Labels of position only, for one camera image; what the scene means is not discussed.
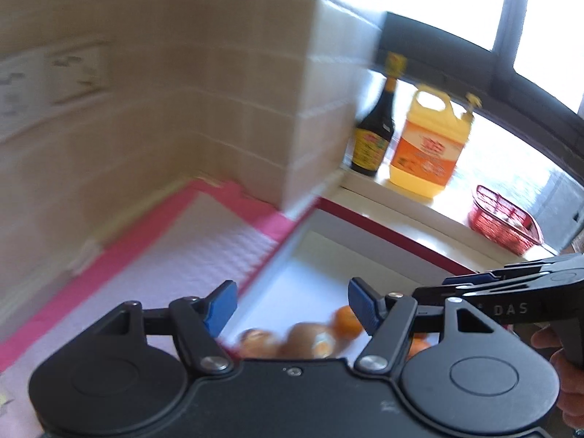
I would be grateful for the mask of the person right hand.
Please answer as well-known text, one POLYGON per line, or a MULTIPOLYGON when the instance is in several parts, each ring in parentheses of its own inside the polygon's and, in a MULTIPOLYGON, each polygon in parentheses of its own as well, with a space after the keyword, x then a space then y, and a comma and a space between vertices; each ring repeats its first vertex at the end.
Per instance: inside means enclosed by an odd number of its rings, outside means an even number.
POLYGON ((549 361, 559 376, 560 394, 557 406, 568 427, 582 429, 584 415, 583 371, 566 359, 563 345, 550 326, 541 328, 531 335, 531 346, 536 349, 555 348, 549 361))

